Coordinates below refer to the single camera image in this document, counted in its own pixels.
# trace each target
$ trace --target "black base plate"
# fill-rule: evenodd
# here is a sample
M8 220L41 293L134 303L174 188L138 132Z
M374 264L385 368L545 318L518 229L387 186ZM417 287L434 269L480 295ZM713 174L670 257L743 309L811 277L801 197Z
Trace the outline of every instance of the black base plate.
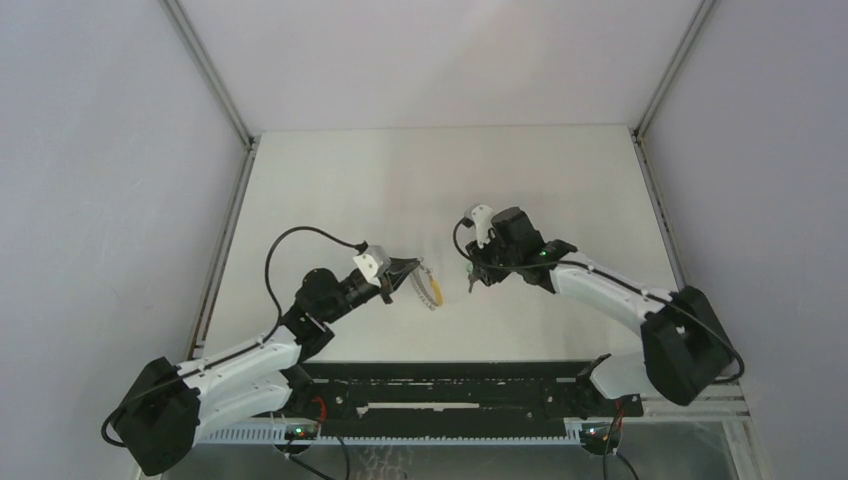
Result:
M353 437L503 438L564 434L563 418L585 410L573 403L574 377L589 362L522 363L307 363L310 396L327 406L327 432ZM374 403L476 404L476 408L368 408ZM626 416L642 416L628 401ZM320 414L317 404L308 413ZM601 400L592 417L612 417Z

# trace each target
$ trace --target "yellow object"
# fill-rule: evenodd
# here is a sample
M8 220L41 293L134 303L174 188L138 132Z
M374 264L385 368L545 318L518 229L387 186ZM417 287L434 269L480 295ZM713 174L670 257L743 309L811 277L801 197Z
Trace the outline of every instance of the yellow object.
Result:
M441 307L445 303L445 300L442 297L442 289L439 287L439 282L437 282L432 275L430 276L430 286L433 287L433 295L436 297L436 305Z

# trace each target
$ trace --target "white table surface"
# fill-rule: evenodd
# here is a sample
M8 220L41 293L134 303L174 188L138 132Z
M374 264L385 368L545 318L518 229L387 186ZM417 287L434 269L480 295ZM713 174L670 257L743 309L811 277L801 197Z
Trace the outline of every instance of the white table surface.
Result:
M451 229L473 203L517 205L546 240L560 238L634 280L674 288L638 160L623 126L485 127L262 136L206 339L205 354L267 331L275 310L263 283L282 231L313 225L397 257L423 256L445 306L431 312L407 281L331 326L317 361L536 361L627 353L623 326L517 275L468 294ZM461 244L472 236L461 232ZM311 233L277 249L271 280L284 311L303 276L345 277L348 250Z

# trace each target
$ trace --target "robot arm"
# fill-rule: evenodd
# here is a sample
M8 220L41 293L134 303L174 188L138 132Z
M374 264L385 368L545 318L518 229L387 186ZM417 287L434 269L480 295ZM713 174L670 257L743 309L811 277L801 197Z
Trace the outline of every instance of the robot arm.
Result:
M147 364L104 423L104 439L126 446L153 476L209 433L283 408L297 389L295 380L305 377L298 364L333 338L329 324L376 296L391 303L390 294L419 265L418 259L390 258L382 247L364 245L354 262L358 268L341 281L325 268L310 271L294 304L262 337L177 365L164 357ZM122 442L108 438L107 424Z
M475 229L465 252L456 242L460 225ZM604 355L578 378L604 398L658 392L688 405L739 359L700 290L649 287L597 265L574 245L545 242L518 207L496 215L485 205L471 207L454 229L454 245L473 265L472 283L491 286L515 272L528 284L597 308L642 339L643 352ZM740 363L736 378L741 369Z

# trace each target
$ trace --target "black cable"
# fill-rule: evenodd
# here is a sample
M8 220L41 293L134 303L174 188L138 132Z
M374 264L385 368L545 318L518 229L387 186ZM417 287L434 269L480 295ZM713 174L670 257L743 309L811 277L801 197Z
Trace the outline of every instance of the black cable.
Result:
M277 321L274 322L274 326L271 328L271 330L267 334L265 334L264 337L262 337L262 340L260 342L253 343L250 346L247 346L247 347L245 347L245 348L243 348L243 349L241 349L237 352L234 352L234 353L231 353L231 354L229 354L225 357L219 358L218 360L215 360L214 362L209 362L208 364L206 364L204 366L204 370L217 367L218 365L220 365L224 362L228 362L228 361L230 361L230 360L232 360L236 357L239 357L241 355L244 355L245 353L248 353L248 352L255 350L256 348L259 348L260 346L262 346L262 344L264 344L266 341L268 341L269 338L271 338L275 333L277 333L277 329L280 328L280 322L282 321L282 318L283 318L283 309L280 306L280 302L277 300L277 296L274 295L274 291L271 288L271 281L270 281L270 278L269 278L270 277L269 272L270 272L270 267L271 267L271 258L273 257L274 251L277 249L277 246L280 244L280 242L283 241L283 239L285 239L287 236L291 235L294 232L300 232L300 231L310 231L310 232L317 233L319 235L323 235L324 237L338 243L339 245L341 245L343 247L352 248L352 249L354 249L354 250L356 250L360 253L362 251L364 251L367 248L367 245L368 245L365 242L358 244L358 245L354 245L352 243L348 243L348 242L345 242L343 240L339 240L338 238L330 235L329 233L325 232L324 230L321 230L320 228L316 228L316 227L298 226L298 227L290 228L290 229L286 230L285 232L283 232L279 237L277 237L276 240L274 240L274 243L271 244L271 248L268 250L268 255L265 257L265 288L268 289L268 294L271 295L271 300L274 302L274 306L277 307ZM200 373L201 373L200 369L194 369L194 370L192 370L188 373L184 373L184 374L182 374L178 377L172 378L171 380L168 380L167 382L160 383L158 385L154 385L153 387L148 388L147 390L139 393L138 395L133 396L129 400L121 402L120 405L118 405L118 407L115 408L115 410L113 410L112 413L110 413L106 417L106 419L103 421L103 424L100 426L100 437L103 439L104 442L108 443L109 445L112 445L112 446L115 446L115 447L120 447L120 448L126 448L125 443L113 439L112 437L109 436L109 432L108 432L109 423L112 422L112 420L118 415L118 413L121 411L121 409L126 408L128 405L143 399L144 397L150 395L151 393L158 392L159 390L162 390L165 387L168 387L170 385L173 385L174 383L180 382L182 380L185 380L186 378L193 377L194 375L198 375Z
M630 463L630 461L624 458L624 455L619 452L615 452L615 456L618 457L619 460L621 460L627 466L627 468L630 470L630 473L633 474L633 478L635 480L639 480L639 474L636 473L636 469L633 468L633 465Z
M324 428L326 428L326 425L320 419L310 417L310 416L307 416L307 415L303 415L303 414L300 414L300 413L295 413L295 412L290 412L289 415L292 416L292 417L296 416L296 417L299 417L299 418L305 418L307 420L312 420L313 422L317 423L321 427L322 430ZM347 444L344 443L344 438L342 438L341 435L334 435L334 434L329 433L329 432L327 433L327 436L335 437L335 439L338 440L339 445L341 445L342 453L345 456L345 480L350 480L350 450L347 448ZM280 451L283 452L283 453L286 453L289 446L291 446L292 442L294 442L294 437L289 439L288 443L286 443L286 445L282 449L280 449Z
M610 444L612 443L612 435L615 431L616 425L618 425L619 420L621 420L621 418L623 416L624 416L624 405L622 404L621 407L618 409L618 412L616 412L615 416L612 417L612 422L610 422L609 431L607 431L607 441L606 441L606 443L604 443L603 459L601 459L601 464L602 464L603 469L604 469L604 480L607 480L607 478L608 478L607 477L607 457L609 457L609 454L610 454L609 450L610 450Z
M268 249L268 255L265 256L265 288L268 290L268 295L271 296L271 300L274 302L274 306L277 307L277 318L278 319L283 317L283 307L280 306L280 302L277 300L277 296L274 294L274 289L271 288L271 278L270 278L271 257L274 256L274 251L277 249L277 246L280 244L280 242L282 242L286 237L288 237L292 233L302 232L302 231L314 232L314 233L317 233L319 235L323 235L324 237L338 243L339 245L341 245L343 247L352 248L359 253L362 253L366 248L368 248L368 246L365 242L360 243L359 245L354 245L352 243L345 242L344 240L339 240L338 238L330 235L329 233L325 232L324 230L321 230L320 228L309 227L309 226L304 226L304 225L301 225L299 227L290 228L290 229L286 230L285 232L283 232L282 234L280 234L280 236L277 237L276 240L274 240L274 243L271 244L271 248Z
M333 479L333 477L319 472L318 470L313 468L311 465L309 465L308 463L304 462L303 460L295 457L294 455L289 454L288 459L291 460L292 462L294 462L295 465L299 465L299 466L303 467L305 470L312 472L312 474L315 475L315 476L321 477L324 480L335 480L335 479Z
M595 267L590 268L589 265L582 263L582 262L575 262L575 261L571 261L571 260L556 260L556 261L550 261L550 262L537 263L535 265L516 265L516 266L509 266L509 267L504 266L504 265L489 265L489 264L486 264L486 263L479 262L479 261L471 258L471 256L469 256L459 246L459 241L456 238L456 234L459 231L459 227L462 225L462 223L463 223L463 220L461 219L453 227L453 234L452 234L452 236L453 236L453 247L456 249L456 251L459 253L459 255L462 256L462 258L468 260L473 265L476 265L478 267L495 268L495 269L500 269L500 270L510 270L511 271L511 270L519 270L519 269L524 269L524 268L538 268L538 267L553 267L553 266L557 266L557 265L570 265L570 266L574 266L574 267L578 267L578 268L581 268L583 270L586 270L587 272L589 272L591 274L595 274L595 275L604 277L607 280L609 280L609 281L619 285L620 287L622 287L626 290L629 290L629 291L631 291L631 292L633 292L637 295L643 294L643 292L640 288L637 288L633 285L630 285L629 283L625 282L624 280L621 280L620 278L617 278L614 275L611 275L607 272L604 272L603 270L598 270ZM734 373L733 375L727 377L727 378L714 380L713 384L721 385L721 384L725 384L725 383L735 382L736 380L739 380L742 377L742 375L745 374L745 361L742 360L742 356L739 354L739 352L737 352L736 349L733 348L733 345L731 345L730 342L725 340L724 337L719 335L715 330L713 330L712 328L707 326L698 317L696 317L696 316L692 315L691 313L687 312L686 310L678 307L674 303L672 303L672 302L670 302L670 301L668 301L664 298L660 298L656 295L653 295L651 293L646 294L645 298L648 298L648 299L653 300L655 302L659 302L659 303L661 303L661 304L663 304L667 307L673 308L674 310L677 310L681 314L685 315L687 318L689 318L690 320L695 322L698 326L703 328L704 331L706 331L710 336L712 336L713 338L718 340L718 342L721 344L722 347L724 347L724 349L727 351L727 353L731 357L733 357L733 359L736 361L736 364L738 366L737 372Z

